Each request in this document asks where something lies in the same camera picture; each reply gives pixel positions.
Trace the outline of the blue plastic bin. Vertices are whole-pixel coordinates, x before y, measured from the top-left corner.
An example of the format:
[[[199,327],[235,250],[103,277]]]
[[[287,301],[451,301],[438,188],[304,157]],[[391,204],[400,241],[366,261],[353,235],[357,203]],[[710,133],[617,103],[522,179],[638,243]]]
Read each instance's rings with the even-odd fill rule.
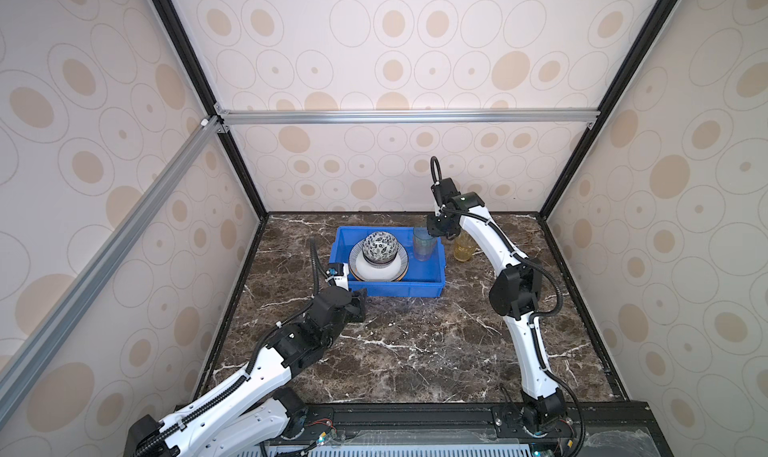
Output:
[[[357,271],[352,270],[353,248],[375,231],[392,233],[405,248],[408,266],[397,281],[361,281],[357,278]],[[413,237],[414,227],[341,226],[336,231],[336,239],[331,247],[330,262],[349,265],[348,282],[351,290],[365,288],[372,297],[437,298],[446,283],[444,246],[437,242],[430,257],[420,261],[413,254]]]

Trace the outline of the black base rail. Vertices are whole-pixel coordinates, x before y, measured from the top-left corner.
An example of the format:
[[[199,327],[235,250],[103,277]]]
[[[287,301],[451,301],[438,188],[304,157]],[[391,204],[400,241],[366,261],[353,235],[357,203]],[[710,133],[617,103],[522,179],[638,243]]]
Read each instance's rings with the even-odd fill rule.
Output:
[[[535,436],[508,403],[327,404],[268,400],[199,444],[178,433],[168,456],[669,456],[645,403],[569,408]]]

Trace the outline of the left diagonal aluminium rail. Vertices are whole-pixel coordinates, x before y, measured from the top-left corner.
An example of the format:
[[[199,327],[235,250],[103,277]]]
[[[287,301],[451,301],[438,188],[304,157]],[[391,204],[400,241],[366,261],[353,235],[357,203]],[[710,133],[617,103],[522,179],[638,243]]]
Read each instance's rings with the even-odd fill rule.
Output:
[[[222,123],[221,117],[211,115],[195,130],[19,349],[1,378],[2,425],[16,412]]]

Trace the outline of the green translucent cup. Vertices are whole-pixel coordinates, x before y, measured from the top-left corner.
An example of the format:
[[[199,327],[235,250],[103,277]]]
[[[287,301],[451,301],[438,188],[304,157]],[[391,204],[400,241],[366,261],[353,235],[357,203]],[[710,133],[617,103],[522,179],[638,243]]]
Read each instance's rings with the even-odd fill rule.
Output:
[[[426,227],[413,228],[413,256],[418,261],[428,261],[435,251],[437,239]]]

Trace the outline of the horizontal aluminium back rail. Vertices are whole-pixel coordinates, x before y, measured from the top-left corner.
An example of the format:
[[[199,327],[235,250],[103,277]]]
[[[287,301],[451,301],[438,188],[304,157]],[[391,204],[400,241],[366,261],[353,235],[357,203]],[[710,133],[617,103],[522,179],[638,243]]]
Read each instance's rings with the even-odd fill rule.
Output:
[[[223,111],[228,125],[594,122],[596,108]]]

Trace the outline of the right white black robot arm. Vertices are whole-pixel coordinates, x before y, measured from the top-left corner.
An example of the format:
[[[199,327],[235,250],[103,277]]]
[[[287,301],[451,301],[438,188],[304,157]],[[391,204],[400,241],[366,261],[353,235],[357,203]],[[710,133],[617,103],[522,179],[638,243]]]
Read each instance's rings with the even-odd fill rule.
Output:
[[[460,193],[451,178],[441,176],[433,178],[431,192],[435,211],[427,217],[429,234],[446,238],[468,234],[494,269],[489,302],[506,323],[517,354],[522,422],[532,435],[545,433],[567,413],[568,391],[551,370],[540,328],[541,319],[562,309],[562,292],[555,290],[556,303],[551,310],[541,310],[542,281],[554,283],[554,277],[507,237],[484,201],[474,192]]]

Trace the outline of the black striped rim white plate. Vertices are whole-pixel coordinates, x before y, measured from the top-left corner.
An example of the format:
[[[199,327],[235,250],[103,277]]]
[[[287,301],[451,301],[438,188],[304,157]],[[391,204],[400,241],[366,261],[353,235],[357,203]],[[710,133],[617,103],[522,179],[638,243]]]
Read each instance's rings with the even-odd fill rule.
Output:
[[[392,261],[386,264],[368,262],[363,254],[363,242],[354,245],[349,254],[349,272],[358,281],[393,282],[404,278],[409,267],[409,257],[402,244],[396,244]]]

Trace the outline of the red leaf pattern bowl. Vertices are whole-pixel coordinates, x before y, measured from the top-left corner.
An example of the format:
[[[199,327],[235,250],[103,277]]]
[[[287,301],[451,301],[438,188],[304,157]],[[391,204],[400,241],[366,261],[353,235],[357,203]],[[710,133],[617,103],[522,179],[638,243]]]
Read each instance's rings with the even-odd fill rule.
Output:
[[[372,265],[386,265],[398,255],[400,243],[387,231],[375,231],[362,241],[363,258]]]

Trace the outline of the yellow translucent cup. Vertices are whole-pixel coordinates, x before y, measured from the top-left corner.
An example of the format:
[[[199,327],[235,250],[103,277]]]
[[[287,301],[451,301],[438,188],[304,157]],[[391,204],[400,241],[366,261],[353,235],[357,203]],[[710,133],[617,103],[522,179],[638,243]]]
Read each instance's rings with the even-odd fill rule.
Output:
[[[476,241],[466,231],[453,240],[453,256],[458,262],[468,262],[477,250]]]

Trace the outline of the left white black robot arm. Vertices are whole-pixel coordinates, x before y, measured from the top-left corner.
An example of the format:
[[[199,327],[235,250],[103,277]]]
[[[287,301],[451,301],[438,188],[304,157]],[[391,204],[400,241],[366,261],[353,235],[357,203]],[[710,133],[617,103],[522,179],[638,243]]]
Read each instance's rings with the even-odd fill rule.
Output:
[[[226,456],[280,435],[306,418],[288,383],[318,362],[349,323],[364,321],[367,292],[329,286],[296,316],[267,332],[238,371],[161,419],[145,415],[129,429],[126,456]]]

